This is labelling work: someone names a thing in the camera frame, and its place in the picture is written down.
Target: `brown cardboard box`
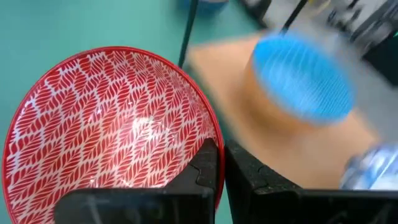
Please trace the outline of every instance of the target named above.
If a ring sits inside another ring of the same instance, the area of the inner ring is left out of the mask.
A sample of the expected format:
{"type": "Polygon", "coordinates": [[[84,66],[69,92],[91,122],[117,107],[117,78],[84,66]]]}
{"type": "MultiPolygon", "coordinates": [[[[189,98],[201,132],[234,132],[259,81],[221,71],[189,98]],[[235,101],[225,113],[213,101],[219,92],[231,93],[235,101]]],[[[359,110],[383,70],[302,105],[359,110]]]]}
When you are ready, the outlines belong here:
{"type": "Polygon", "coordinates": [[[283,135],[251,116],[239,94],[243,70],[260,35],[199,45],[188,53],[191,66],[213,97],[236,140],[275,171],[304,188],[336,189],[345,164],[378,137],[358,111],[314,132],[283,135]]]}

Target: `table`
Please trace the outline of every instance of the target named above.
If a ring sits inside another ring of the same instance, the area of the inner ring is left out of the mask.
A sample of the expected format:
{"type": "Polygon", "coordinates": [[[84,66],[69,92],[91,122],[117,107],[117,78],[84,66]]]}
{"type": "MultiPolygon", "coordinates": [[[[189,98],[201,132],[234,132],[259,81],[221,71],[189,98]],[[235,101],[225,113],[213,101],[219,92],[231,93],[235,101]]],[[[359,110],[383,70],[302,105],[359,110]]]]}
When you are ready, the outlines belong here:
{"type": "MultiPolygon", "coordinates": [[[[83,50],[126,45],[178,62],[187,12],[177,0],[5,0],[0,3],[0,142],[1,149],[19,103],[47,70],[83,50]]],[[[215,18],[195,19],[190,43],[254,32],[237,1],[215,18]]],[[[0,196],[0,220],[11,223],[0,196]]],[[[231,223],[224,191],[217,223],[231,223]]]]}

